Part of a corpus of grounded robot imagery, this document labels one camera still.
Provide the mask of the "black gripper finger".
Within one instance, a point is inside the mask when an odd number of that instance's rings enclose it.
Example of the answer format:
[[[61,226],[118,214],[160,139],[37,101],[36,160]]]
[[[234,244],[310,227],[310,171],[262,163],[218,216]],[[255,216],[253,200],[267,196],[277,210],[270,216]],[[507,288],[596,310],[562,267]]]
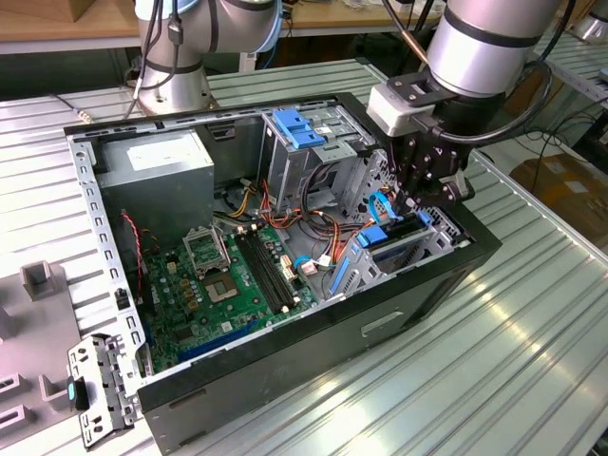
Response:
[[[414,195],[418,184],[419,176],[415,163],[417,151],[417,137],[389,138],[389,171],[398,183],[397,197],[392,207],[399,215],[408,211],[407,199]]]
[[[423,183],[416,194],[416,204],[421,207],[449,207],[475,196],[470,181],[465,176],[450,176]]]

